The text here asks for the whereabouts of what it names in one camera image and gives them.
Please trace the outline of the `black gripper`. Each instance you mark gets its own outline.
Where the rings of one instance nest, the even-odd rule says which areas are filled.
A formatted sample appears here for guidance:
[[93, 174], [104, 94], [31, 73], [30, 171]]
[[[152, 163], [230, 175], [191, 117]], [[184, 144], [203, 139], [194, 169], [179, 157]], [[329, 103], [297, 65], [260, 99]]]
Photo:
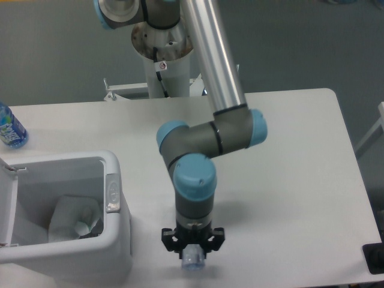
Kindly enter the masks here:
[[183, 227], [179, 222], [176, 228], [162, 228], [161, 241], [169, 252], [178, 254], [182, 259], [182, 251], [188, 244], [202, 245], [203, 255], [218, 251], [225, 241], [225, 231], [223, 227], [211, 228], [211, 223], [203, 228], [193, 226], [192, 229]]

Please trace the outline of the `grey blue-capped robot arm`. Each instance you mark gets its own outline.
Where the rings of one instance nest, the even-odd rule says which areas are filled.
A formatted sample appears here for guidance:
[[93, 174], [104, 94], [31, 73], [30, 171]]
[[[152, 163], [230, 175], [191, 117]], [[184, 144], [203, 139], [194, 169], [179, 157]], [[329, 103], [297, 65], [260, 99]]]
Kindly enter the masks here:
[[133, 26], [131, 41], [148, 64], [151, 96], [188, 92], [181, 61], [196, 52], [213, 120], [194, 127], [170, 121], [157, 144], [175, 189], [176, 227], [161, 240], [186, 269], [198, 269], [220, 249], [224, 229], [212, 228], [217, 172], [214, 157], [262, 143], [268, 134], [262, 113], [250, 109], [230, 54], [217, 1], [95, 1], [107, 29]]

